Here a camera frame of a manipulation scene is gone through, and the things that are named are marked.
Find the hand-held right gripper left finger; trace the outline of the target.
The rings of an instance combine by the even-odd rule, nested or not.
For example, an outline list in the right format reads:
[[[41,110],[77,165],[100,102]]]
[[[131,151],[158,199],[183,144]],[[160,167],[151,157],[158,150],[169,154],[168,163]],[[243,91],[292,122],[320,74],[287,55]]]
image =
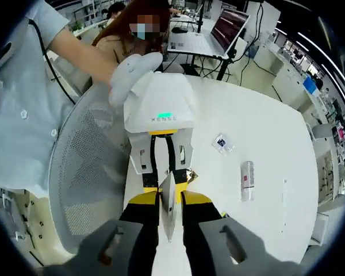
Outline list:
[[[133,197],[118,220],[85,237],[78,252],[46,275],[151,275],[158,245],[159,192]]]

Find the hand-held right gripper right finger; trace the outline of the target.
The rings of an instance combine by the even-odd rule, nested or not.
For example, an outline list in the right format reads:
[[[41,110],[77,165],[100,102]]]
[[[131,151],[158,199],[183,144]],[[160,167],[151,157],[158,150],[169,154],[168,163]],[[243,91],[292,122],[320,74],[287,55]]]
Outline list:
[[[207,196],[181,192],[183,244],[192,275],[299,275],[299,265],[281,262],[264,241],[231,217],[222,217]]]

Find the person's left hand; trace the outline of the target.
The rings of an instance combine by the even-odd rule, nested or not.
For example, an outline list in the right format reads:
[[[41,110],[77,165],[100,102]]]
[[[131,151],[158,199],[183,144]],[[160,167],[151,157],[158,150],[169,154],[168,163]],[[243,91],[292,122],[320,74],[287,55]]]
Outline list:
[[[132,87],[148,72],[155,71],[163,61],[160,52],[146,55],[133,54],[124,59],[114,70],[110,79],[109,102],[113,106],[122,105]]]

